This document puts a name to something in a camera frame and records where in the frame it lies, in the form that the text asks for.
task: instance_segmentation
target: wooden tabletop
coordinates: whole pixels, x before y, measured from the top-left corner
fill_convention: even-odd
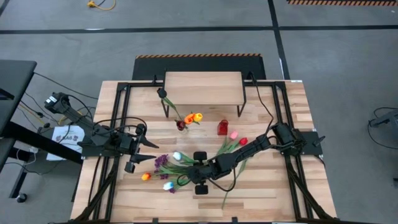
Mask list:
[[[95,121],[111,118],[116,85],[116,81],[103,82]],[[286,81],[286,87],[295,127],[301,130],[313,129],[303,83]],[[156,90],[155,87],[133,88],[129,99],[127,115],[144,119],[148,124],[147,139],[160,147],[153,149],[142,146],[142,154],[160,156],[182,151],[192,156],[195,151],[206,151],[208,157],[211,157],[224,140],[216,132],[217,124],[222,119],[229,121],[230,131],[237,130],[240,138],[247,137],[249,141],[264,133],[270,121],[270,116],[259,101],[256,88],[246,87],[247,103],[240,118],[236,114],[236,108],[231,106],[178,106],[180,114],[191,111],[203,114],[200,125],[191,124],[188,132],[180,132],[174,121],[177,115],[170,110],[169,118],[165,117]],[[260,86],[259,91],[263,102],[275,115],[271,88]],[[135,122],[127,120],[126,124]],[[162,189],[164,180],[141,180],[143,173],[153,172],[153,160],[142,162],[136,166],[134,174],[128,174],[124,171],[128,159],[129,156],[123,156],[119,165],[112,222],[151,222],[152,218],[159,218],[160,222],[226,222],[231,221],[231,217],[238,217],[240,222],[294,220],[284,158],[276,150],[260,152],[248,160],[246,170],[237,179],[235,189],[229,193],[223,210],[221,204],[224,192],[210,183],[208,195],[195,195],[192,184],[171,194]],[[84,161],[71,218],[79,215],[87,205],[96,160],[93,157]],[[335,216],[324,166],[314,156],[302,156],[302,160],[309,191],[327,213]],[[98,186],[99,173],[100,168],[94,192]],[[228,175],[217,180],[217,183],[229,187],[232,180],[233,176]],[[104,217],[107,195],[106,192],[102,200],[100,217]],[[299,190],[298,199],[304,217],[305,207]]]
[[[167,98],[175,105],[242,105],[241,72],[166,72]]]

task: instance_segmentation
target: gray floor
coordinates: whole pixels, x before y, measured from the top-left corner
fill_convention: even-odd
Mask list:
[[[109,12],[88,9],[84,1],[10,0],[0,30],[126,27],[270,26],[265,0],[117,0]],[[398,24],[396,7],[293,6],[275,0],[280,26]],[[107,0],[104,7],[111,4]],[[323,143],[326,171],[336,211],[344,220],[396,223],[398,151],[375,145],[366,125],[374,108],[397,106],[398,30],[283,31],[291,79],[303,80],[315,126]],[[139,54],[261,53],[267,77],[281,79],[272,31],[134,34],[0,35],[0,58],[36,60],[42,73],[88,95],[103,80],[128,80]],[[34,77],[28,93],[41,102],[65,91]],[[96,102],[82,97],[90,106]],[[34,106],[29,98],[28,105]],[[20,111],[13,120],[32,128]],[[371,130],[378,141],[398,147],[388,127]],[[29,166],[45,171],[53,162]],[[18,204],[8,198],[19,171],[0,174],[0,223],[68,220],[79,166],[61,163],[43,177],[29,174]]]

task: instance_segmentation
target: white tulip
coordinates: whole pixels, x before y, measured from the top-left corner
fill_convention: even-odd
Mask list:
[[[163,185],[164,190],[170,190],[174,187],[173,182],[167,182],[166,184]]]
[[[180,160],[182,159],[182,155],[181,155],[181,153],[179,153],[179,152],[175,152],[175,153],[173,154],[173,157],[174,157],[174,159],[175,159],[176,161],[180,161]]]

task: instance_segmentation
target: red container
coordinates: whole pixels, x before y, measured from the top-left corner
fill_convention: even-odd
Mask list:
[[[227,120],[224,119],[218,123],[217,134],[218,135],[227,135],[228,134],[228,121]]]

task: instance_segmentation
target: hazard stripe tape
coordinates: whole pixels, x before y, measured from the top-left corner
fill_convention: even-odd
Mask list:
[[[289,0],[289,4],[317,6],[398,6],[395,1]]]
[[[176,58],[176,57],[262,57],[261,54],[173,54],[137,55],[136,58]]]

